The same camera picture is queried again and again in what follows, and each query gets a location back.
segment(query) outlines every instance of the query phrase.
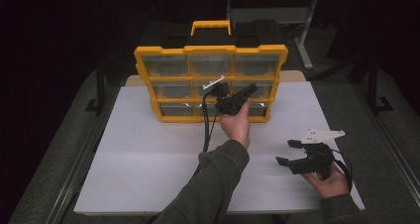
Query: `gray floor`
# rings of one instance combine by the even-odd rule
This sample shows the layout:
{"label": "gray floor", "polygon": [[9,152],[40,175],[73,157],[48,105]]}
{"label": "gray floor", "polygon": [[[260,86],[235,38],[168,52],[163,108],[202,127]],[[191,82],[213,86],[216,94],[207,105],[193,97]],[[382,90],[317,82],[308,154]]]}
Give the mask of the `gray floor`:
{"label": "gray floor", "polygon": [[[336,63],[325,58],[335,30],[312,29],[308,34],[305,45],[314,63],[314,69],[310,71],[303,68],[293,43],[296,32],[293,30],[285,34],[289,56],[283,69],[299,69],[309,77]],[[312,84],[330,128],[346,131],[346,136],[337,139],[337,144],[352,161],[355,183],[366,206],[367,216],[372,223],[418,223],[420,208],[398,172],[375,120],[380,119],[384,124],[413,172],[420,177],[419,116],[400,95],[393,79],[383,71],[379,72],[378,95],[386,97],[394,111],[381,112],[378,117],[372,116],[364,102],[366,83],[349,84],[346,76],[350,69],[345,68]],[[117,90],[108,89],[110,94]],[[77,162],[79,152],[87,146],[86,141],[92,128],[97,132],[103,129],[97,125],[100,116],[84,111],[89,100],[95,96],[95,76],[91,74],[74,99],[11,223],[52,223],[51,220],[54,220],[53,216],[50,217],[51,211],[57,198],[65,192],[62,187],[68,181],[68,174],[77,167],[74,163]],[[85,158],[88,163],[93,156],[91,153]],[[80,170],[86,173],[88,167]],[[75,196],[68,200],[70,205],[61,223],[144,222],[139,216],[87,217],[76,214],[72,212],[76,199]],[[322,222],[319,212],[291,214],[287,221],[290,224]],[[271,223],[271,219],[269,215],[229,215],[226,223],[263,224]]]}

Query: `tool organizer box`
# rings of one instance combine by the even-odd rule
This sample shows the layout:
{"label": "tool organizer box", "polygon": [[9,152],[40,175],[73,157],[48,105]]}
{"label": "tool organizer box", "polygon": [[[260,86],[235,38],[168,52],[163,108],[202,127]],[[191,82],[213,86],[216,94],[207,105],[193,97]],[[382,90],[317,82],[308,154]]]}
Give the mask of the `tool organizer box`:
{"label": "tool organizer box", "polygon": [[[202,122],[203,85],[225,76],[231,93],[255,83],[251,122],[266,122],[287,58],[278,24],[258,20],[196,21],[192,25],[153,22],[135,50],[136,68],[162,122]],[[216,99],[206,99],[211,119]]]}

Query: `transparent compartment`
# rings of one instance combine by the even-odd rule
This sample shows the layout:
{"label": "transparent compartment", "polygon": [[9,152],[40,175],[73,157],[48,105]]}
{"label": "transparent compartment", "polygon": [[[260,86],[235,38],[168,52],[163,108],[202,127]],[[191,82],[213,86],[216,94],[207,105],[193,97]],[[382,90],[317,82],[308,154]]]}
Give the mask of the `transparent compartment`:
{"label": "transparent compartment", "polygon": [[142,56],[149,76],[187,76],[186,56]]}
{"label": "transparent compartment", "polygon": [[232,55],[189,56],[191,75],[232,75]]}
{"label": "transparent compartment", "polygon": [[[231,82],[228,80],[223,80],[222,82],[227,82],[229,84],[229,89],[232,91],[232,85]],[[203,89],[203,84],[207,85],[209,84],[209,80],[203,80],[203,81],[192,81],[192,92],[194,93],[194,97],[203,97],[204,94],[212,89],[212,87],[209,87],[207,89]]]}
{"label": "transparent compartment", "polygon": [[235,92],[240,91],[252,83],[255,83],[259,89],[251,95],[252,98],[269,98],[272,89],[272,81],[235,81]]}
{"label": "transparent compartment", "polygon": [[268,108],[267,103],[252,103],[250,107],[249,116],[265,116],[266,109]]}
{"label": "transparent compartment", "polygon": [[189,82],[152,82],[157,98],[190,98]]}
{"label": "transparent compartment", "polygon": [[[214,117],[217,113],[216,107],[214,103],[206,103],[207,104],[207,113],[209,117]],[[195,109],[197,111],[198,116],[203,116],[203,106],[202,103],[196,103]]]}
{"label": "transparent compartment", "polygon": [[237,75],[275,76],[280,55],[236,55]]}
{"label": "transparent compartment", "polygon": [[162,116],[194,116],[194,107],[191,103],[160,103]]}

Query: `sleeve cuff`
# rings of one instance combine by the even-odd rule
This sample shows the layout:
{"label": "sleeve cuff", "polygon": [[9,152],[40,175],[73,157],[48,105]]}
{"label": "sleeve cuff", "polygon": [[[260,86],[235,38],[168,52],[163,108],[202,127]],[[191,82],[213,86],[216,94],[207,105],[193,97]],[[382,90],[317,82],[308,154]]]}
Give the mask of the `sleeve cuff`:
{"label": "sleeve cuff", "polygon": [[250,155],[247,150],[236,140],[229,140],[225,142],[225,144],[216,148],[216,151],[232,157],[238,163],[241,171],[244,171],[250,161]]}
{"label": "sleeve cuff", "polygon": [[349,194],[321,199],[319,202],[324,219],[349,215],[360,211]]}

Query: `dark background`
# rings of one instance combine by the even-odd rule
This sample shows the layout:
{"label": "dark background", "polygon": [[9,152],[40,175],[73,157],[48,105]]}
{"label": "dark background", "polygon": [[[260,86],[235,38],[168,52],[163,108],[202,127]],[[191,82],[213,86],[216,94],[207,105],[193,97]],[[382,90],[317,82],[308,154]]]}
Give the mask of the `dark background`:
{"label": "dark background", "polygon": [[[340,29],[331,57],[369,50],[418,113],[419,2],[319,0],[312,24]],[[77,90],[99,61],[110,83],[118,85],[136,73],[133,51],[148,21],[223,19],[225,9],[226,0],[0,0],[0,223],[9,220]]]}

